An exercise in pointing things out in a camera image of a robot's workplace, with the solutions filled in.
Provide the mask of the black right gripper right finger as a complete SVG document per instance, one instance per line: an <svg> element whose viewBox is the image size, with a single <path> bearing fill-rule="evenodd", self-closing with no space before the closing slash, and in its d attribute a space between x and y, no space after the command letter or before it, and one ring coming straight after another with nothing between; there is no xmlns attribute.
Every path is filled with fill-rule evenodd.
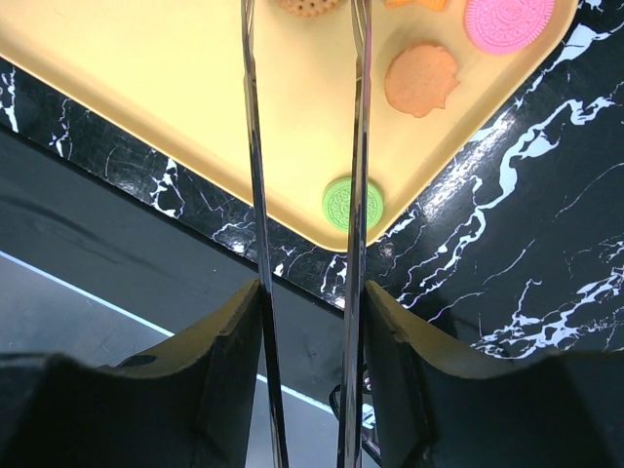
<svg viewBox="0 0 624 468"><path fill-rule="evenodd" d="M365 346L385 467L619 467L623 356L486 355L366 285Z"/></svg>

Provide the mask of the metal tongs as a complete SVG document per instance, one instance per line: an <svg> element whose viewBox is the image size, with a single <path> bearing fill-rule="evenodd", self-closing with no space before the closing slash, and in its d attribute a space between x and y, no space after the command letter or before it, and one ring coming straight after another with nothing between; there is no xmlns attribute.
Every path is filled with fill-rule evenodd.
<svg viewBox="0 0 624 468"><path fill-rule="evenodd" d="M368 159L371 106L371 2L350 3L355 65L355 110L347 249L344 346L337 441L338 467L362 465L362 315L366 277ZM254 60L254 2L240 3L244 90L251 161L253 207L260 283L262 337L268 386L273 465L287 467L289 456L268 253L267 211Z"/></svg>

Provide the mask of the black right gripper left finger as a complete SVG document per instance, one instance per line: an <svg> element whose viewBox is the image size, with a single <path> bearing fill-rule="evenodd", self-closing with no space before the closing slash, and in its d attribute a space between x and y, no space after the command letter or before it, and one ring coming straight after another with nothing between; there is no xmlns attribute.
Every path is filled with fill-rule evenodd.
<svg viewBox="0 0 624 468"><path fill-rule="evenodd" d="M1 358L5 467L241 467L261 341L258 282L120 365Z"/></svg>

